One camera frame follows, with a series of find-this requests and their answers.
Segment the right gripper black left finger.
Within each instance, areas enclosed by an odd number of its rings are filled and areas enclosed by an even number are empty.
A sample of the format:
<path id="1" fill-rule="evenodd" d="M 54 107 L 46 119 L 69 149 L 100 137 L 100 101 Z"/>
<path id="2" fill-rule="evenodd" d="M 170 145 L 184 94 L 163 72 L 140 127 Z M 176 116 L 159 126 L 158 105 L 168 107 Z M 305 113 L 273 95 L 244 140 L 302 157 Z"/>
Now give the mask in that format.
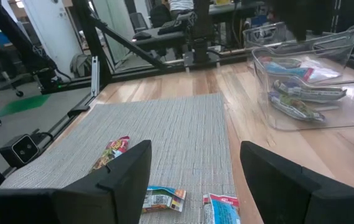
<path id="1" fill-rule="evenodd" d="M 151 170 L 150 140 L 55 194 L 58 224 L 138 224 Z"/>

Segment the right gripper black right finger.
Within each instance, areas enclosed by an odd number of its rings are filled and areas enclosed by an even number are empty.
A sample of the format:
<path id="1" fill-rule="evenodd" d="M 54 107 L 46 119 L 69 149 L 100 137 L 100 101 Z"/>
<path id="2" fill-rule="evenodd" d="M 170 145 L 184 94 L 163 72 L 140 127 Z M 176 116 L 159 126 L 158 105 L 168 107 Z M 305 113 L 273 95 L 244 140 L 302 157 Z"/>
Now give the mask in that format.
<path id="1" fill-rule="evenodd" d="M 312 208 L 318 190 L 344 184 L 296 164 L 251 141 L 240 146 L 240 160 L 251 195 L 264 224 L 324 224 Z"/>

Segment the red-ended green granola bar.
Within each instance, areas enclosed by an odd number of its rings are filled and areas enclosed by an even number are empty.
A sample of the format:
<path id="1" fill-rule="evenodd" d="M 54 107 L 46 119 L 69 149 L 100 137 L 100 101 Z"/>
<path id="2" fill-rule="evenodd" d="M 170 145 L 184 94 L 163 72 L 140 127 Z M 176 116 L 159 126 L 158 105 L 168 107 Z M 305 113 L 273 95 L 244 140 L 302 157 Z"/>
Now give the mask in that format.
<path id="1" fill-rule="evenodd" d="M 90 169 L 90 172 L 102 168 L 116 157 L 124 154 L 128 150 L 129 140 L 129 136 L 123 136 L 117 140 L 110 141 L 106 145 L 102 155 L 93 164 L 92 168 Z"/>

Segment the blue granola bar red ends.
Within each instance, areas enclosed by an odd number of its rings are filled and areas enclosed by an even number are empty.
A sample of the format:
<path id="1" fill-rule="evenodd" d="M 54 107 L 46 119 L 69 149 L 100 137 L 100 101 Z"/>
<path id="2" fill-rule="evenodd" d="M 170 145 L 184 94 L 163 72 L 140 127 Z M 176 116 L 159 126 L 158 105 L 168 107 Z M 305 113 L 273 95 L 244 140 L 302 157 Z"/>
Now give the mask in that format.
<path id="1" fill-rule="evenodd" d="M 263 64 L 263 67 L 268 73 L 278 75 L 292 75 L 305 81 L 307 81 L 314 72 L 313 68 L 285 68 L 275 62 L 266 62 Z"/>
<path id="2" fill-rule="evenodd" d="M 239 210 L 236 197 L 215 194 L 203 196 L 204 224 L 241 224 Z"/>

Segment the pale granola bar wrapper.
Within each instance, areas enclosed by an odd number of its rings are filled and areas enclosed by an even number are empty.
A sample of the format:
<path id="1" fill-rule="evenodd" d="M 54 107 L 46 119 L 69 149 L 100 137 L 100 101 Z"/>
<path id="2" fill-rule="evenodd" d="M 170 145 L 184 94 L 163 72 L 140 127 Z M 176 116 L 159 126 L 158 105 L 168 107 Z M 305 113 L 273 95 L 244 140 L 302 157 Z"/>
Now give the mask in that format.
<path id="1" fill-rule="evenodd" d="M 312 70 L 309 75 L 304 76 L 304 80 L 308 83 L 318 83 L 341 75 L 337 68 L 316 60 L 304 60 L 301 62 L 300 67 Z"/>

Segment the green and blue granola bar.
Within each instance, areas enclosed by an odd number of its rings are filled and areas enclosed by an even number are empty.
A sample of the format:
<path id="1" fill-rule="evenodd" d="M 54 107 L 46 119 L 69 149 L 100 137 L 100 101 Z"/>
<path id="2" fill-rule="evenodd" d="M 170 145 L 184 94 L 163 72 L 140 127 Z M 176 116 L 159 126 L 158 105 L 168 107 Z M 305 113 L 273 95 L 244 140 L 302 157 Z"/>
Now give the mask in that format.
<path id="1" fill-rule="evenodd" d="M 186 190 L 150 185 L 146 191 L 142 213 L 165 209 L 182 212 L 186 196 Z"/>
<path id="2" fill-rule="evenodd" d="M 301 121 L 324 122 L 325 116 L 312 108 L 309 108 L 303 101 L 291 98 L 276 91 L 268 93 L 268 99 L 272 106 L 286 115 Z"/>
<path id="3" fill-rule="evenodd" d="M 272 84 L 272 87 L 291 98 L 315 103 L 338 101 L 347 94 L 347 90 L 342 88 L 315 88 L 307 85 L 299 85 L 294 82 L 281 82 L 279 80 L 276 80 Z"/>

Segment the clear plastic bin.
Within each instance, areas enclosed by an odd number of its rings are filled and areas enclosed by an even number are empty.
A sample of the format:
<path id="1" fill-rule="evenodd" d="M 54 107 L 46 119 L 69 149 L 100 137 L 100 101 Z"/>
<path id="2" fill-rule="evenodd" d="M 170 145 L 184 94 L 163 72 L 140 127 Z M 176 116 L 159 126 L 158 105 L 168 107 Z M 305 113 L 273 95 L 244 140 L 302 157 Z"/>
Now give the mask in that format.
<path id="1" fill-rule="evenodd" d="M 321 85 L 339 82 L 342 79 L 343 71 L 354 48 L 354 25 L 343 32 L 323 32 L 321 35 L 314 35 L 308 30 L 307 38 L 302 43 L 296 41 L 283 22 L 245 30 L 243 37 L 248 48 L 259 49 L 256 58 L 279 59 L 285 68 L 300 67 L 304 60 L 316 60 L 335 67 L 341 72 L 337 78 L 314 83 Z"/>
<path id="2" fill-rule="evenodd" d="M 318 128 L 339 128 L 346 126 L 354 126 L 354 70 L 345 67 L 342 79 L 339 82 L 324 83 L 316 85 L 308 83 L 299 77 L 292 75 L 278 75 L 268 73 L 263 64 L 266 62 L 275 62 L 282 65 L 282 61 L 271 57 L 256 58 L 256 52 L 252 51 L 254 72 L 258 81 L 258 104 L 263 112 L 264 118 L 270 127 L 283 131 L 297 131 L 304 129 Z M 345 97 L 338 101 L 330 101 L 328 103 L 315 103 L 303 101 L 309 108 L 322 113 L 325 116 L 324 122 L 310 122 L 294 119 L 282 111 L 275 109 L 268 99 L 270 91 L 276 91 L 272 84 L 279 80 L 281 82 L 294 82 L 299 85 L 307 85 L 315 88 L 342 88 L 347 90 Z"/>

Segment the grey woven placemat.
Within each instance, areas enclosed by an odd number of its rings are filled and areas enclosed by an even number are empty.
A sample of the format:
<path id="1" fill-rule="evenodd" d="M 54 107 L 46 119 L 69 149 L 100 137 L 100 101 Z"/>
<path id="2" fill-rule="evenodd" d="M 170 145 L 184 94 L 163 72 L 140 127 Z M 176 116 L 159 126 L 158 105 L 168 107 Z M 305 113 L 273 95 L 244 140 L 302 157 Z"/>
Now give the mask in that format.
<path id="1" fill-rule="evenodd" d="M 89 173 L 106 145 L 152 143 L 151 185 L 183 189 L 181 212 L 145 213 L 139 224 L 204 224 L 202 197 L 234 195 L 221 94 L 98 104 L 64 138 L 13 172 L 4 189 L 60 188 Z"/>

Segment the person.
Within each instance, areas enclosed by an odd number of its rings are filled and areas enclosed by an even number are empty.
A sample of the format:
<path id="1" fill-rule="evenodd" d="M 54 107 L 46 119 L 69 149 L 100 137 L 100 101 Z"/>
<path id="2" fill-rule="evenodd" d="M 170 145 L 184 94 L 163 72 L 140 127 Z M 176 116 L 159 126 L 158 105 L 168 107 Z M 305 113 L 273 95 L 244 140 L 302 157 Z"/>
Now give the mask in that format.
<path id="1" fill-rule="evenodd" d="M 169 10 L 173 20 L 176 20 L 180 12 L 191 11 L 194 9 L 193 0 L 167 0 Z"/>

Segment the black keyboard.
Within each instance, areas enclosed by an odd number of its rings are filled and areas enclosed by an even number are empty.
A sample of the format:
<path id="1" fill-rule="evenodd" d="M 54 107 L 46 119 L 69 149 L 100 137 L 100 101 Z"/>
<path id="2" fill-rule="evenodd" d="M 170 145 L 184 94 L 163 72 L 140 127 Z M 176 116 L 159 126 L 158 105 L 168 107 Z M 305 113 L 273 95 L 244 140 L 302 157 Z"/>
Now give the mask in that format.
<path id="1" fill-rule="evenodd" d="M 182 31 L 183 28 L 184 28 L 184 24 L 182 21 L 178 21 L 178 20 L 168 21 L 160 27 L 157 34 L 163 35 L 163 34 L 169 34 L 172 32 L 179 32 L 179 31 Z"/>

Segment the grey bag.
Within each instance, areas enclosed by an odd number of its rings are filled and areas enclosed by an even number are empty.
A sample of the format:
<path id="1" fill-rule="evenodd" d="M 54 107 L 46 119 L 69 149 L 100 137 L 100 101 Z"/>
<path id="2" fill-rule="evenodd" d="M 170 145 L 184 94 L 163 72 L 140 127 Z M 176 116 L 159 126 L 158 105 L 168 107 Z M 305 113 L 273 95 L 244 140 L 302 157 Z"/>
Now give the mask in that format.
<path id="1" fill-rule="evenodd" d="M 70 72 L 75 77 L 89 77 L 91 75 L 92 56 L 85 54 L 76 54 L 70 62 Z"/>

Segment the black desk with keyboard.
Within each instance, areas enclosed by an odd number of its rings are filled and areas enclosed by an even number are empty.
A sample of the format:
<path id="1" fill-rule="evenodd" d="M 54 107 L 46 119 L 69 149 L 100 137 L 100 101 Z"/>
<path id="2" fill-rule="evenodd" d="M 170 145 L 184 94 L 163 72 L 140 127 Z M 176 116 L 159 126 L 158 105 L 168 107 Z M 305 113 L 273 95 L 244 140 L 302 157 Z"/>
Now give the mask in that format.
<path id="1" fill-rule="evenodd" d="M 172 32 L 169 34 L 158 35 L 158 28 L 147 29 L 144 32 L 148 32 L 152 35 L 150 39 L 146 40 L 138 40 L 133 42 L 134 45 L 137 45 L 144 51 L 150 50 L 158 50 L 158 49 L 169 49 L 173 47 L 180 47 L 187 44 L 187 38 L 185 33 L 182 31 L 179 32 Z"/>

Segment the black computer mouse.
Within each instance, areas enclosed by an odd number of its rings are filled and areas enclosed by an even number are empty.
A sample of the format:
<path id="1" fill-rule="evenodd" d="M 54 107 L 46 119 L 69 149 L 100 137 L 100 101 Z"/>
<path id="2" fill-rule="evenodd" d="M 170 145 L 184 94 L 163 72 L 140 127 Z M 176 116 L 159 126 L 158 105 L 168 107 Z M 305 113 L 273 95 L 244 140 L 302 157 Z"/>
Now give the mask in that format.
<path id="1" fill-rule="evenodd" d="M 133 36 L 133 42 L 138 41 L 138 40 L 146 40 L 146 39 L 150 39 L 152 37 L 152 35 L 148 32 L 137 32 L 134 36 Z"/>

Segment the black articulated stand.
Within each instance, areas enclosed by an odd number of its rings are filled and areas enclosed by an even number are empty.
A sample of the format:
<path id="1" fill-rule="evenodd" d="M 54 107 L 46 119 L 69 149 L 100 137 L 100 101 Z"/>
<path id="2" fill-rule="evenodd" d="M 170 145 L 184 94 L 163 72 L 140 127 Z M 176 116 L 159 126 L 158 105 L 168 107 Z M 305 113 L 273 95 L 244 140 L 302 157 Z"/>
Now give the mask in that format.
<path id="1" fill-rule="evenodd" d="M 56 77 L 55 70 L 57 69 L 55 62 L 45 52 L 37 50 L 37 47 L 21 31 L 1 2 L 0 30 L 19 51 L 27 71 L 38 78 L 42 86 L 41 92 L 43 94 L 54 93 L 58 87 L 58 83 L 53 80 Z"/>

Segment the black corner bracket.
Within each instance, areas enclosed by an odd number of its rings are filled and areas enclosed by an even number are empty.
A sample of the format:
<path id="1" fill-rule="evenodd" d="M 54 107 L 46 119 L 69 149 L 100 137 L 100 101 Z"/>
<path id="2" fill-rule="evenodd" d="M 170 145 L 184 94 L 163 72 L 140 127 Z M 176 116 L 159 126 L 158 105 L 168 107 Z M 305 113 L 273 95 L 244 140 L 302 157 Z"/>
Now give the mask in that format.
<path id="1" fill-rule="evenodd" d="M 83 105 L 83 106 L 76 106 L 74 108 L 72 108 L 68 113 L 67 116 L 69 118 L 72 118 L 74 116 L 78 116 L 79 114 L 83 113 L 83 112 L 87 112 L 90 110 L 90 106 L 89 105 Z"/>

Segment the silver metal bracket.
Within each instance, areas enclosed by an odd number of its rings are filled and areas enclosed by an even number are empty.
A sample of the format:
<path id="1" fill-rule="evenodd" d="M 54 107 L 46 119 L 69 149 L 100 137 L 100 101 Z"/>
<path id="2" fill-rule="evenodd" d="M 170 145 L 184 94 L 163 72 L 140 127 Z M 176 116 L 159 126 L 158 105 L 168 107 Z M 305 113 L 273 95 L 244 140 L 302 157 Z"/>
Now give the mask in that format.
<path id="1" fill-rule="evenodd" d="M 98 96 L 100 89 L 100 62 L 97 56 L 92 57 L 91 62 L 91 96 Z"/>

